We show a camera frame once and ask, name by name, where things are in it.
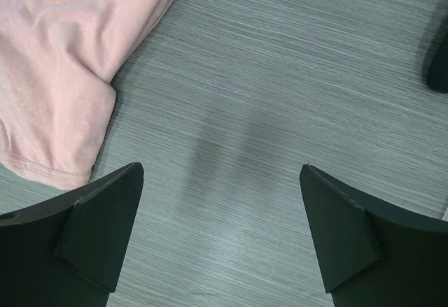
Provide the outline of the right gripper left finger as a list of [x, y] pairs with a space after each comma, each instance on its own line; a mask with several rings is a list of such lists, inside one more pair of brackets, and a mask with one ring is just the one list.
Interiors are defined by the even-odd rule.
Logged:
[[2, 306], [105, 306], [120, 277], [144, 183], [128, 164], [1, 215]]

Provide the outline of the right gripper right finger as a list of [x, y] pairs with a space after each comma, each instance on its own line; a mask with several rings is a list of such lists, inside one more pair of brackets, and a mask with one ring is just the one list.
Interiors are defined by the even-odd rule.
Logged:
[[300, 187], [334, 306], [447, 305], [447, 221], [357, 190], [309, 164]]

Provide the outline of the black t-shirt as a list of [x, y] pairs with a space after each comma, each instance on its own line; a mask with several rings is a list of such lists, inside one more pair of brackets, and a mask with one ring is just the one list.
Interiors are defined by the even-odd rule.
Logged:
[[433, 59], [428, 67], [426, 75], [427, 86], [436, 92], [446, 94], [448, 90], [447, 73], [447, 34], [444, 35]]

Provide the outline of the pink printed t-shirt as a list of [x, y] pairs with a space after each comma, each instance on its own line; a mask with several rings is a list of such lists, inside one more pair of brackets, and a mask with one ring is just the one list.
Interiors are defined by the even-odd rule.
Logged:
[[88, 183], [111, 81], [174, 0], [1, 0], [1, 163], [61, 190]]

